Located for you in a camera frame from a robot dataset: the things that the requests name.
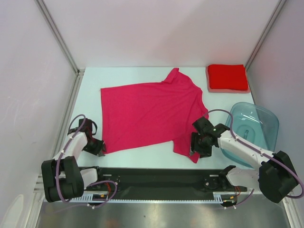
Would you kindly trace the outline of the magenta pink t shirt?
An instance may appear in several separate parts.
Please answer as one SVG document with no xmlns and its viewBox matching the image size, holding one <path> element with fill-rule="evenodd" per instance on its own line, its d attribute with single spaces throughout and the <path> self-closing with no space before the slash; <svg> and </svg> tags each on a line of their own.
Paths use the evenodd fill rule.
<svg viewBox="0 0 304 228">
<path fill-rule="evenodd" d="M 178 68 L 161 82 L 102 88 L 102 139 L 106 153 L 173 142 L 173 151 L 190 154 L 193 123 L 207 115 L 203 91 Z"/>
</svg>

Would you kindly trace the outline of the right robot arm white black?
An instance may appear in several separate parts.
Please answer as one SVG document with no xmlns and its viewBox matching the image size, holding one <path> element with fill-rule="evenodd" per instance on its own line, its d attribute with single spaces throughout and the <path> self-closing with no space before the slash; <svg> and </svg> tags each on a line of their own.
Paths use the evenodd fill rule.
<svg viewBox="0 0 304 228">
<path fill-rule="evenodd" d="M 195 132 L 191 135 L 191 152 L 204 155 L 211 153 L 213 147 L 232 152 L 251 166 L 241 169 L 228 166 L 219 178 L 223 190 L 231 190 L 235 186 L 258 190 L 270 201 L 279 203 L 289 196 L 290 192 L 300 184 L 289 156 L 279 151 L 274 153 L 258 147 L 245 139 L 241 139 L 231 128 L 213 125 L 202 117 L 193 124 Z"/>
</svg>

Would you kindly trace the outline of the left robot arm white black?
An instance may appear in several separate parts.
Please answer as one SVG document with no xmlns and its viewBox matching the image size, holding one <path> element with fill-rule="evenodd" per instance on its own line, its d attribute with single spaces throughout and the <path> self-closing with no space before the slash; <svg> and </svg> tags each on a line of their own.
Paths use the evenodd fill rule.
<svg viewBox="0 0 304 228">
<path fill-rule="evenodd" d="M 69 202 L 81 197 L 89 185 L 101 189 L 105 178 L 97 173 L 97 168 L 79 168 L 77 160 L 82 151 L 97 157 L 105 156 L 103 140 L 94 138 L 97 124 L 83 114 L 77 115 L 78 127 L 68 129 L 67 143 L 51 160 L 42 162 L 42 180 L 47 202 Z"/>
</svg>

